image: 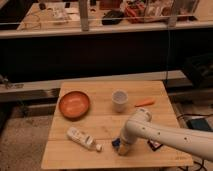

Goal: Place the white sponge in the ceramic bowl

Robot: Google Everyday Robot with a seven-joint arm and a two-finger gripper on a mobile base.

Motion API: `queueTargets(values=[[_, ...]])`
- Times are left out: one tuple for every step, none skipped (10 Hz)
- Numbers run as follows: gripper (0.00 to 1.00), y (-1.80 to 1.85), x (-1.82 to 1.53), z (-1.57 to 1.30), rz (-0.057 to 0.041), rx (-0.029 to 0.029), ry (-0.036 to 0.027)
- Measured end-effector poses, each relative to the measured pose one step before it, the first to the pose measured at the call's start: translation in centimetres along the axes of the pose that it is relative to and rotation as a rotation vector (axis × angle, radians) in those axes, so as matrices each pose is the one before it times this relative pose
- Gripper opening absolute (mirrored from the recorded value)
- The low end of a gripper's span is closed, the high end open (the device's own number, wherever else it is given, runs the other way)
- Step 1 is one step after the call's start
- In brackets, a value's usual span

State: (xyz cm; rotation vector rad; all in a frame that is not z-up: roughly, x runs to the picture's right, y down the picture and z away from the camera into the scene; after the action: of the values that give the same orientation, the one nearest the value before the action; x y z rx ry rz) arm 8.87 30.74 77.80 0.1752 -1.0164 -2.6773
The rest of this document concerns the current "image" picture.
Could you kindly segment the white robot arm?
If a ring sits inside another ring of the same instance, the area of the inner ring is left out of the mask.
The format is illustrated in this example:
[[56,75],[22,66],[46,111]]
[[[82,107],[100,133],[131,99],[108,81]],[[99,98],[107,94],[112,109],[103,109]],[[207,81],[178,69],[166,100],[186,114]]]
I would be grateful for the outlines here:
[[163,126],[151,119],[146,108],[138,108],[122,127],[121,142],[133,145],[138,138],[150,139],[213,162],[213,132]]

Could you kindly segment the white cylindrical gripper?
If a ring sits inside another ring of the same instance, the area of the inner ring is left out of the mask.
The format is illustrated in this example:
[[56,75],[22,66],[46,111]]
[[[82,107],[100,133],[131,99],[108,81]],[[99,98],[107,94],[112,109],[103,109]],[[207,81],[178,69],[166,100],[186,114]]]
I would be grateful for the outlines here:
[[131,149],[131,146],[135,143],[135,137],[130,135],[126,131],[121,131],[120,133],[120,145],[118,148],[118,154],[121,156],[125,156]]

